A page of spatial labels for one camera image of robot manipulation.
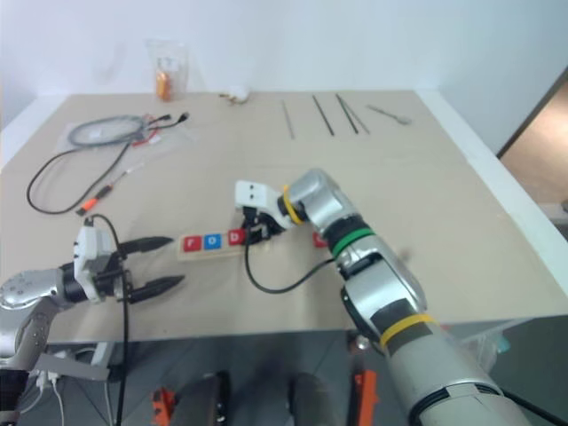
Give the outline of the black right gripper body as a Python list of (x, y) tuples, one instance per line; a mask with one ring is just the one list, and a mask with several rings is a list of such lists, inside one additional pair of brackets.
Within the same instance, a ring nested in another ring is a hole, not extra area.
[(259, 212), (258, 209), (244, 207), (242, 213), (244, 216), (242, 228), (247, 224), (261, 225), (262, 228), (272, 228), (276, 232), (276, 235), (285, 231), (285, 228), (279, 225), (272, 216)]

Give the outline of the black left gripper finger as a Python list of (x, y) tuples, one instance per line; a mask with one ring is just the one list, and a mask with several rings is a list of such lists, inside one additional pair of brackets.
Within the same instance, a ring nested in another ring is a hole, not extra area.
[(132, 304), (136, 304), (160, 296), (168, 290), (174, 288), (184, 278), (184, 275), (176, 275), (148, 281), (143, 287), (131, 290), (130, 302)]
[(131, 241), (121, 242), (118, 252), (122, 258), (134, 253), (146, 253), (171, 244), (173, 239), (165, 236), (143, 237)]

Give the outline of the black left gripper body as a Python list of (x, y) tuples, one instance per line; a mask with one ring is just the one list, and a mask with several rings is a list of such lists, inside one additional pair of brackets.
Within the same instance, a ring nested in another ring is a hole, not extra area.
[(132, 275), (125, 267), (125, 260), (117, 252), (110, 256), (105, 269), (95, 274), (94, 286), (102, 299), (114, 297), (119, 302), (130, 302), (133, 290)]

